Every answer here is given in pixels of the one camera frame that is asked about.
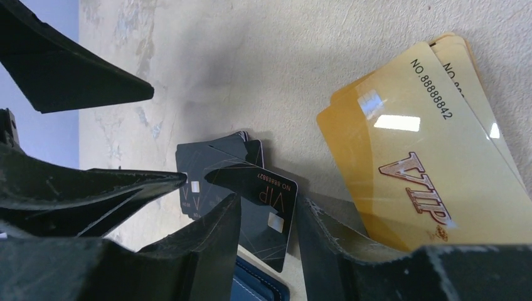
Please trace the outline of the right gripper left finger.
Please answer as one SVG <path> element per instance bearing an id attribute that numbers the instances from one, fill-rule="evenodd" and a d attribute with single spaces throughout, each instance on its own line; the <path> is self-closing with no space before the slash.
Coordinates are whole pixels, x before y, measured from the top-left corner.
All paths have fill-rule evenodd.
<path id="1" fill-rule="evenodd" d="M 130 251 L 103 238 L 1 242 L 2 300 L 229 300 L 241 198 Z"/>

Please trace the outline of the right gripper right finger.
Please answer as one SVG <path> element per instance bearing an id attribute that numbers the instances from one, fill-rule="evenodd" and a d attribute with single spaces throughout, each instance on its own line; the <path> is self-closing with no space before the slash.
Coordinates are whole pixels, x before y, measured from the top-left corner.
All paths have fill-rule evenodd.
<path id="1" fill-rule="evenodd" d="M 309 300 L 530 300 L 530 245 L 428 245 L 402 252 L 297 199 Z"/>

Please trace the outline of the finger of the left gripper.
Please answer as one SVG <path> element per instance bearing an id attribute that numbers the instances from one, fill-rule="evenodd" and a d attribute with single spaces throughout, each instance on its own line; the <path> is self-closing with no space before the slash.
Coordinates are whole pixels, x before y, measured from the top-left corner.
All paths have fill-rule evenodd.
<path id="1" fill-rule="evenodd" d="M 150 83 L 42 22 L 21 1 L 1 1 L 1 64 L 43 114 L 154 96 Z"/>
<path id="2" fill-rule="evenodd" d="M 1 146 L 1 231 L 17 238 L 103 237 L 182 187 L 180 172 L 70 169 Z"/>

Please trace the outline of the blue leather card holder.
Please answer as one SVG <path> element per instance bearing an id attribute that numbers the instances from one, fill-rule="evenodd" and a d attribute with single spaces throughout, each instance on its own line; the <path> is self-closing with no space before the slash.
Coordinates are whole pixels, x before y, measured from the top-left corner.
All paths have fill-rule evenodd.
<path id="1" fill-rule="evenodd" d="M 235 263 L 230 300 L 289 301 L 290 292 L 285 284 L 238 256 Z"/>

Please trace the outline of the single black credit card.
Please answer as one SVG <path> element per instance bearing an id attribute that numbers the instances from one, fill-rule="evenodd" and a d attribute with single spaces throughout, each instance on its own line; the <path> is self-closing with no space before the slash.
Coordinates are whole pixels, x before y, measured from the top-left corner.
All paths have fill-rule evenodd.
<path id="1" fill-rule="evenodd" d="M 203 172 L 210 196 L 241 197 L 239 245 L 271 269 L 284 269 L 298 184 L 246 162 L 223 161 Z"/>

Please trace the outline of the black credit card stack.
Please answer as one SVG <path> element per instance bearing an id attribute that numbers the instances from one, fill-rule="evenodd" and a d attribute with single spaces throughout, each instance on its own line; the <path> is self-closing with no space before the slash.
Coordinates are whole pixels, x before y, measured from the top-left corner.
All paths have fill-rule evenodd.
<path id="1" fill-rule="evenodd" d="M 264 166 L 262 141 L 251 140 L 246 131 L 238 131 L 215 140 L 177 145 L 177 170 L 187 175 L 186 184 L 179 191 L 181 211 L 193 220 L 208 213 L 221 200 L 201 200 L 201 193 L 207 191 L 201 187 L 204 170 L 215 165 L 221 152 L 256 166 Z"/>

